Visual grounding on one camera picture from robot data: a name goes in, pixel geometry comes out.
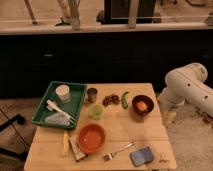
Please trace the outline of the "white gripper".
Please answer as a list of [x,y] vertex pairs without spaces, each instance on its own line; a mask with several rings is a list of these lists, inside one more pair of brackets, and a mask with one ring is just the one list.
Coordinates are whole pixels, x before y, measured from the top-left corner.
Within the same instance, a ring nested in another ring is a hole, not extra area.
[[[157,97],[161,110],[171,110],[184,104],[184,99],[172,92],[168,87],[164,88]],[[176,117],[175,111],[167,111],[164,113],[163,124],[168,126]]]

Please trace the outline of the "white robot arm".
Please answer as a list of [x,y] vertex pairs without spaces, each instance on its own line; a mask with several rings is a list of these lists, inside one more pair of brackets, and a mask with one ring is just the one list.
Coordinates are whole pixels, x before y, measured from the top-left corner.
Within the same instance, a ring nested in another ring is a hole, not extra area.
[[173,109],[185,101],[213,117],[213,88],[204,84],[207,77],[207,69],[200,63],[191,63],[166,74],[166,87],[157,97],[164,126],[175,119]]

